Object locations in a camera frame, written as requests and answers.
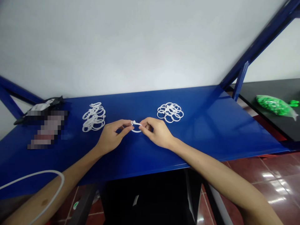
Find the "blue tabletop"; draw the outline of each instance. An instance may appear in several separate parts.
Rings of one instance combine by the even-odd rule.
[[[42,170],[63,171],[97,143],[101,130],[83,132],[83,114],[91,103],[102,102],[106,123],[119,119],[140,122],[157,117],[167,102],[181,106],[184,117],[167,123],[171,133],[188,145],[220,160],[288,151],[219,86],[68,98],[66,140],[53,149],[28,150],[32,130],[18,125],[0,141],[0,186]],[[102,157],[79,184],[104,182],[189,167],[173,152],[156,146],[143,133],[130,132]],[[37,175],[0,191],[0,198],[37,192],[55,175]]]

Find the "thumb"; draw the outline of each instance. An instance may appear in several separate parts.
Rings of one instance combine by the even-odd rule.
[[[153,135],[153,133],[150,131],[150,130],[148,130],[147,128],[145,128],[145,127],[143,127],[143,126],[139,126],[138,127],[142,132],[143,132],[143,134],[145,134],[148,138],[152,138],[152,135]]]
[[[132,129],[134,129],[133,126],[126,127],[126,128],[124,128],[124,129],[121,131],[121,133],[118,134],[118,136],[119,136],[120,138],[123,138],[123,137],[125,137],[125,135],[128,134]]]

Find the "hand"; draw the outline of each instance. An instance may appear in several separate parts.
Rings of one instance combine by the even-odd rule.
[[[121,129],[121,133],[117,134],[117,129]],[[134,127],[131,126],[131,120],[118,120],[116,122],[106,124],[94,149],[96,149],[101,156],[109,153],[118,147],[123,137],[133,129]]]
[[[174,136],[163,120],[148,117],[142,120],[140,124],[142,126],[139,126],[139,129],[158,146],[170,149],[175,142]]]

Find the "black table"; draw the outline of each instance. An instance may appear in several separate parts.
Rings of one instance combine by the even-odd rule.
[[[244,83],[240,98],[254,111],[267,120],[287,140],[300,141],[300,116],[295,122],[291,117],[278,116],[261,107],[256,101],[256,95],[269,95],[289,103],[291,100],[300,101],[300,78]],[[293,108],[300,115],[300,106]]]

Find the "white wall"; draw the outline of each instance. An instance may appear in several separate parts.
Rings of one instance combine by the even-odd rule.
[[[249,66],[244,82],[300,78],[300,19],[294,19]]]
[[[1,0],[0,75],[44,99],[219,84],[283,2]]]
[[[19,106],[23,113],[27,112],[32,106],[12,97],[15,103]],[[15,126],[14,122],[16,119],[10,113],[10,111],[5,107],[5,105],[0,101],[0,140],[4,138]]]

